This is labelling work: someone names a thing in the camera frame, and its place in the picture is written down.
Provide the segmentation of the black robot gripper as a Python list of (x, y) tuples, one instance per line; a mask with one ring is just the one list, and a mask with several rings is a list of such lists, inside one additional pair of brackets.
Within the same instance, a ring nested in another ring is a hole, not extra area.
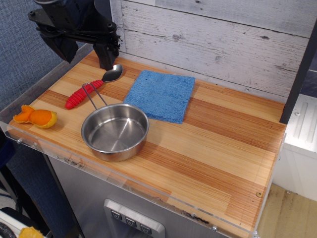
[(108, 0), (36, 0), (39, 9), (28, 13), (40, 36), (62, 60), (72, 62), (78, 45), (93, 44), (100, 68), (113, 69), (119, 55), (120, 36)]

